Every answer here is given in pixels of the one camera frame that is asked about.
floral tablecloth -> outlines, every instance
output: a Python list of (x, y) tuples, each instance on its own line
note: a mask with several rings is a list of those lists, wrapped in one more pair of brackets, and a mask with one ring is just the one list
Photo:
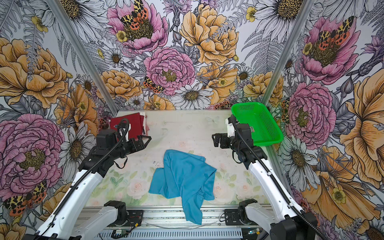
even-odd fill
[[(120, 112), (124, 116), (133, 112)], [(206, 158), (206, 163), (217, 169), (214, 183), (215, 200), (205, 205), (236, 205), (254, 198), (260, 203), (268, 201), (260, 183), (245, 169), (236, 164), (230, 149), (214, 147), (211, 135), (227, 131), (225, 119), (229, 110), (221, 111), (146, 111), (148, 131), (152, 141), (143, 151), (128, 156), (123, 169), (110, 168), (103, 181), (95, 188), (88, 207), (102, 206), (109, 200), (126, 202), (127, 206), (181, 205), (181, 198), (166, 199), (148, 193), (153, 173), (163, 167), (167, 149), (176, 149)], [(125, 159), (116, 162), (122, 166)]]

crumpled blue fabric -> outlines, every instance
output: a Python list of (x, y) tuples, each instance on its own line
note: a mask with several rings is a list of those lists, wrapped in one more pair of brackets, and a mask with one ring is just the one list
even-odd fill
[(205, 163), (205, 158), (177, 150), (164, 154), (164, 168), (153, 174), (149, 193), (165, 198), (182, 198), (187, 221), (201, 225), (203, 200), (214, 200), (213, 188), (216, 168)]

robotic arm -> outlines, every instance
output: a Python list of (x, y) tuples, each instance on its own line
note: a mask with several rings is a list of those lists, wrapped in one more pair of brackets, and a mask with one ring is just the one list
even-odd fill
[(240, 220), (245, 224), (256, 222), (271, 235), (272, 240), (314, 240), (316, 233), (326, 240), (316, 227), (313, 213), (305, 213), (295, 202), (266, 160), (263, 150), (253, 145), (252, 127), (238, 123), (234, 115), (225, 122), (227, 133), (213, 134), (214, 146), (232, 149), (232, 156), (237, 154), (238, 163), (244, 163), (259, 180), (273, 208), (271, 213), (254, 199), (243, 201), (239, 206)]
[(117, 132), (113, 129), (106, 129), (96, 136), (96, 146), (80, 164), (79, 172), (76, 174), (70, 190), (66, 192), (54, 212), (37, 232), (34, 235), (26, 234), (23, 240), (91, 240), (109, 224), (122, 225), (125, 223), (127, 220), (125, 203), (109, 201), (95, 216), (74, 229), (76, 219), (89, 196), (105, 177), (109, 168), (116, 164), (114, 161), (145, 149), (151, 140), (149, 136), (138, 136), (138, 140), (128, 139), (130, 128), (128, 120), (123, 119), (117, 127)]

green plastic basket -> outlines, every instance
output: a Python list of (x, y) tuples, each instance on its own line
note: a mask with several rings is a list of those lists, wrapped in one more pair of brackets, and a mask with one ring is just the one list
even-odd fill
[(237, 103), (231, 110), (239, 123), (248, 123), (253, 127), (252, 139), (255, 146), (270, 146), (283, 140), (283, 133), (264, 104)]

yellow flower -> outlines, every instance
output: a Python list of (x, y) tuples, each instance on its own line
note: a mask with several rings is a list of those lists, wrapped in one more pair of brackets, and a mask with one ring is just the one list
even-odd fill
[(128, 40), (127, 34), (124, 31), (119, 30), (118, 33), (116, 33), (116, 37), (122, 43)]
[(18, 223), (13, 224), (12, 228), (6, 223), (0, 223), (0, 240), (22, 240), (25, 231), (26, 227)]
[(36, 67), (29, 81), (26, 56), (29, 47), (23, 40), (14, 39), (10, 43), (0, 38), (0, 96), (12, 97), (8, 104), (18, 102), (23, 94), (34, 96), (43, 103), (43, 108), (49, 108), (68, 93), (67, 73), (48, 49), (38, 46)]
[(41, 220), (46, 221), (48, 219), (48, 217), (53, 213), (57, 205), (59, 205), (59, 202), (64, 197), (65, 193), (68, 191), (71, 185), (71, 182), (66, 185), (62, 185), (61, 187), (59, 187), (59, 189), (55, 191), (55, 193), (49, 200), (44, 202), (43, 210), (45, 210), (46, 212), (39, 216)]
[(340, 135), (346, 154), (353, 159), (359, 178), (376, 188), (384, 180), (384, 69), (354, 87), (354, 104), (346, 102), (356, 114), (354, 128)]
[(65, 127), (73, 126), (77, 131), (81, 122), (84, 121), (88, 124), (88, 130), (91, 130), (91, 133), (96, 136), (99, 121), (95, 108), (96, 105), (93, 100), (85, 94), (84, 88), (78, 84), (76, 90), (71, 91), (70, 97), (60, 98), (58, 106), (54, 110), (56, 123)]
[[(266, 88), (268, 87), (269, 81), (272, 77), (272, 71), (267, 72), (266, 74), (260, 73), (259, 75), (253, 76), (250, 81), (251, 84), (247, 84), (244, 86), (244, 96), (252, 97), (252, 99), (257, 98), (258, 96), (262, 96), (265, 93)], [(283, 97), (283, 77), (279, 77), (279, 81), (277, 82), (275, 88), (273, 89), (271, 98), (269, 102), (273, 107), (277, 107), (279, 105), (280, 100)]]
[(104, 59), (104, 53), (101, 51), (101, 49), (97, 49), (97, 53), (99, 54), (99, 56)]
[(144, 103), (144, 109), (159, 109), (159, 110), (169, 110), (175, 109), (173, 103), (171, 103), (166, 98), (161, 98), (158, 95), (153, 95), (153, 97), (148, 97), (149, 102)]
[(307, 43), (303, 48), (303, 54), (308, 55), (310, 53), (310, 50), (312, 49), (312, 43)]
[(320, 185), (317, 189), (311, 187), (302, 192), (303, 197), (314, 212), (329, 221), (337, 215), (336, 226), (339, 228), (345, 228), (356, 218), (361, 218), (362, 225), (358, 233), (362, 234), (369, 228), (369, 220), (380, 217), (380, 211), (375, 210), (376, 205), (363, 196), (366, 192), (361, 183), (353, 181), (356, 171), (352, 168), (352, 162), (337, 147), (322, 146), (319, 150), (321, 154), (318, 161), (323, 164), (318, 165), (321, 169), (315, 173)]
[(245, 18), (249, 20), (250, 22), (253, 22), (255, 20), (254, 14), (257, 12), (255, 7), (248, 7), (247, 8), (247, 14)]
[(226, 22), (227, 18), (209, 5), (200, 4), (197, 16), (190, 11), (184, 15), (180, 34), (188, 40), (185, 45), (199, 49), (200, 63), (223, 66), (236, 55), (238, 32), (234, 27), (219, 37), (212, 36)]
[[(116, 96), (120, 96), (129, 100), (131, 97), (139, 96), (143, 93), (140, 82), (124, 71), (105, 71), (101, 74), (101, 79), (113, 99)], [(103, 98), (99, 90), (97, 90), (96, 94), (99, 98)]]
[(43, 25), (41, 18), (38, 18), (36, 16), (32, 16), (31, 20), (32, 20), (33, 24), (36, 25), (37, 30), (44, 31), (46, 33), (48, 32), (48, 28)]
[(240, 81), (237, 68), (223, 67), (220, 69), (216, 65), (202, 67), (196, 75), (201, 81), (208, 82), (205, 88), (213, 89), (213, 94), (209, 96), (211, 104), (224, 101), (230, 95), (230, 92), (236, 89), (235, 81)]

